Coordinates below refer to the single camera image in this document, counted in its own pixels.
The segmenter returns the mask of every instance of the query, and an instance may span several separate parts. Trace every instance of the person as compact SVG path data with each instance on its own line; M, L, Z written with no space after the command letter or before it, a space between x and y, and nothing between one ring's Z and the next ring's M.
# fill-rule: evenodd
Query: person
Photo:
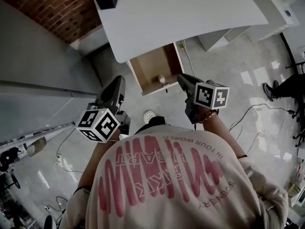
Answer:
M290 76L282 84L274 81L274 87L270 87L267 83L263 84L263 90L270 101L280 97L298 97L305 94L305 74L295 74Z
M247 157L215 111L204 131L150 120L136 135L99 143L60 229L284 228L287 192Z

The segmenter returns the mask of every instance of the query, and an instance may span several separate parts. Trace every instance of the white tiled floor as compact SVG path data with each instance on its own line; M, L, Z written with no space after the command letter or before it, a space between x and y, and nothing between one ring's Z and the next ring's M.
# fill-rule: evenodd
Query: white tiled floor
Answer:
M244 35L229 46L209 53L204 52L197 38L187 39L186 44L198 78L205 81L213 79L230 86L228 107L220 111L220 117L228 128L240 120L252 104L266 103L271 107L295 109L292 98L270 102L261 87L263 82L278 80L281 83L291 75L290 69L285 69L290 62L279 36L251 43ZM184 50L180 49L180 53L186 73L192 74ZM111 49L96 55L92 62L103 83L118 74L125 77L126 97L122 109L131 117L131 134L144 124L142 115L148 109L164 116L171 125L193 129L184 114L186 95L178 85L169 88L168 93L164 91L142 97L128 66L118 64ZM244 128L238 139L239 144L269 179L284 187L296 165L296 141L292 139L298 132L295 120L283 110L269 110L266 106L260 106L250 110L242 123ZM241 125L238 125L232 134L238 137L240 130ZM261 131L267 132L261 133L253 144L255 136ZM67 173L54 165L57 162L56 150L70 132L71 129L59 134L40 153L33 158L25 157L15 166L21 189L13 187L12 194L41 225L48 215L43 205L55 207L56 196L69 198L81 176L79 173ZM63 144L60 153L72 170L83 171L93 148L93 143L75 131ZM38 174L43 175L45 182Z

